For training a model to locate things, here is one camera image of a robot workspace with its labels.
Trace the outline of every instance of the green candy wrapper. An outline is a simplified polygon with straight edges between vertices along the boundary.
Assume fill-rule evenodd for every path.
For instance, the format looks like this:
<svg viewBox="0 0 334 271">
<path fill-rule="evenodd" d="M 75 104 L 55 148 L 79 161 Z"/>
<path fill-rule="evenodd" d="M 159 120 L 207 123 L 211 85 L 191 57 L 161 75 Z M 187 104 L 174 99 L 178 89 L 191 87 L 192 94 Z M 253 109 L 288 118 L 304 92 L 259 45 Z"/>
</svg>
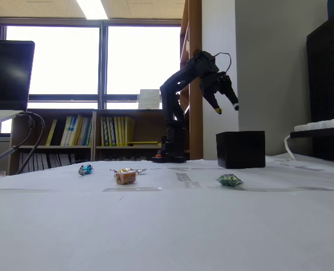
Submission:
<svg viewBox="0 0 334 271">
<path fill-rule="evenodd" d="M 243 181 L 238 179 L 233 174 L 222 175 L 220 178 L 216 179 L 221 185 L 227 186 L 236 186 L 242 183 Z"/>
</svg>

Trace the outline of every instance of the white keyboard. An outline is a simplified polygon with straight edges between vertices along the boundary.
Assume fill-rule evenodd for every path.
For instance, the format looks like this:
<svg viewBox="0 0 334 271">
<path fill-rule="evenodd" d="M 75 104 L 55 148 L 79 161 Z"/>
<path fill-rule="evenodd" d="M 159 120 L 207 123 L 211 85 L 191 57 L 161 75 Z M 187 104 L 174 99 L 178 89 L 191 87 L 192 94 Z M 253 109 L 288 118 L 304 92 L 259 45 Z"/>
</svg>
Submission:
<svg viewBox="0 0 334 271">
<path fill-rule="evenodd" d="M 319 121 L 318 123 L 308 123 L 305 125 L 299 125 L 299 126 L 294 127 L 294 131 L 301 132 L 301 131 L 319 130 L 319 129 L 327 129 L 327 128 L 334 128 L 334 119 L 326 120 L 326 121 Z"/>
</svg>

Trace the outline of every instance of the window frame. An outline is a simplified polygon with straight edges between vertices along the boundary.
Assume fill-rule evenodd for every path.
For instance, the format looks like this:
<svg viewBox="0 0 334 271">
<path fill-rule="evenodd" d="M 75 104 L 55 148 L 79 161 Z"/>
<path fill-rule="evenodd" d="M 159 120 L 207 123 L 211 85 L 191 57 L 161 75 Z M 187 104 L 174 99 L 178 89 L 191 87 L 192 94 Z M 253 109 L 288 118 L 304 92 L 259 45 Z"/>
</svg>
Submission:
<svg viewBox="0 0 334 271">
<path fill-rule="evenodd" d="M 0 19 L 0 40 L 6 40 L 7 27 L 87 27 L 99 28 L 99 64 L 97 94 L 30 94 L 29 102 L 97 102 L 106 109 L 107 102 L 137 102 L 137 94 L 107 93 L 108 27 L 181 27 L 181 20 L 73 20 L 73 19 Z M 0 133 L 0 137 L 10 134 Z"/>
</svg>

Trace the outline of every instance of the laptop screen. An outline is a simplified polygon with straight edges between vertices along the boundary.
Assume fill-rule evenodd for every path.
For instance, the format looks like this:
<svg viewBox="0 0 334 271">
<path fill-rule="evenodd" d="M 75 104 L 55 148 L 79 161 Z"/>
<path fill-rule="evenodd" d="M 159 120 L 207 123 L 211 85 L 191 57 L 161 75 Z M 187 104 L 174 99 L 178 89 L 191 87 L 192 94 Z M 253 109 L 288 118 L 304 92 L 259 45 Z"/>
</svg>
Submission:
<svg viewBox="0 0 334 271">
<path fill-rule="evenodd" d="M 0 41 L 0 110 L 27 110 L 34 42 Z"/>
</svg>

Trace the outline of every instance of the ceiling tile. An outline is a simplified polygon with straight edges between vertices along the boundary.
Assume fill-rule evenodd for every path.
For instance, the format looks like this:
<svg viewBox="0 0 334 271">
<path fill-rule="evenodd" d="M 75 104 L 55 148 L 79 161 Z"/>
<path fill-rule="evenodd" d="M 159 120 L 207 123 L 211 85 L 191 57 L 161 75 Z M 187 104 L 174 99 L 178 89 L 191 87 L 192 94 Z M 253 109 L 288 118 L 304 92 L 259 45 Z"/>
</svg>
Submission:
<svg viewBox="0 0 334 271">
<path fill-rule="evenodd" d="M 127 0 L 102 0 L 102 5 L 110 19 L 131 19 Z"/>
<path fill-rule="evenodd" d="M 0 18 L 84 18 L 75 0 L 0 0 Z"/>
<path fill-rule="evenodd" d="M 181 19 L 184 4 L 128 4 L 133 19 Z"/>
</svg>

